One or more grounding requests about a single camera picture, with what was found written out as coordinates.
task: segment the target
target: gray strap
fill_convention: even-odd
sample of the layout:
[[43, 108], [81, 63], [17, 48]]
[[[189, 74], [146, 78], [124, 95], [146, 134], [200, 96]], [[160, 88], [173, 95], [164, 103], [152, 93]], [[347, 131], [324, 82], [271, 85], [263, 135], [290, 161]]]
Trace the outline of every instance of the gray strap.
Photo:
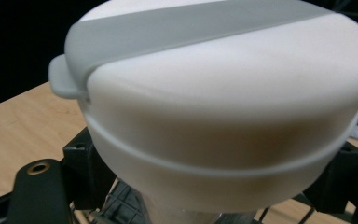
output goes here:
[[70, 29], [65, 55], [50, 64], [50, 81], [62, 97], [78, 98], [101, 64], [329, 13], [298, 0], [233, 0], [82, 21]]

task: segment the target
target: table surface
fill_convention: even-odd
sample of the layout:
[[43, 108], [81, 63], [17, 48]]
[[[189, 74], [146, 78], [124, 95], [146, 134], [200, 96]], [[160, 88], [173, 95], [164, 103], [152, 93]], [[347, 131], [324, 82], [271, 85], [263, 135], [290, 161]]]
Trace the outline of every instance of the table surface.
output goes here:
[[[62, 148], [86, 123], [74, 100], [55, 96], [48, 83], [0, 104], [0, 196], [12, 190], [24, 165], [40, 159], [62, 158]], [[358, 141], [351, 139], [358, 146]], [[308, 207], [292, 200], [272, 207], [265, 223], [297, 223]], [[307, 223], [345, 223], [325, 214]]]

